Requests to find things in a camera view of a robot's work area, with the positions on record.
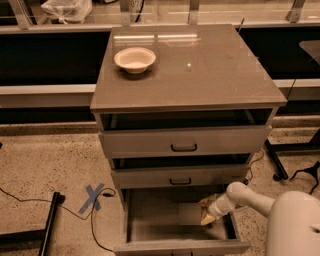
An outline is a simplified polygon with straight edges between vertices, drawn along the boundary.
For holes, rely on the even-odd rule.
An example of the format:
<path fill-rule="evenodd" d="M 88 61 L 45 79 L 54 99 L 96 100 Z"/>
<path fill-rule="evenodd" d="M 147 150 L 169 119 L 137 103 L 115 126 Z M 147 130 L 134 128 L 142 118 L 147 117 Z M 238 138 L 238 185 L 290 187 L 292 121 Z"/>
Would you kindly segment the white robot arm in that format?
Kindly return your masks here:
<path fill-rule="evenodd" d="M 265 256 L 320 256 L 320 200 L 299 191 L 287 191 L 276 199 L 263 196 L 241 182 L 224 193 L 199 201 L 205 226 L 247 206 L 268 219 Z"/>

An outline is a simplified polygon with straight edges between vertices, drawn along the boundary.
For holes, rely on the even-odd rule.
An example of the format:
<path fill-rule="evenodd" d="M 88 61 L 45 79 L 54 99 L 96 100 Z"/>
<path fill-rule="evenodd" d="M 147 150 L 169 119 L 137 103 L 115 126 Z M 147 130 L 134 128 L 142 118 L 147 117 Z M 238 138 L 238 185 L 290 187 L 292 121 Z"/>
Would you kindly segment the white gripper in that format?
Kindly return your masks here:
<path fill-rule="evenodd" d="M 216 219 L 227 215 L 236 208 L 236 203 L 233 202 L 226 193 L 212 194 L 201 199 L 199 204 L 208 210 L 208 213 L 204 213 L 201 217 L 201 226 L 206 226 L 214 222 Z"/>

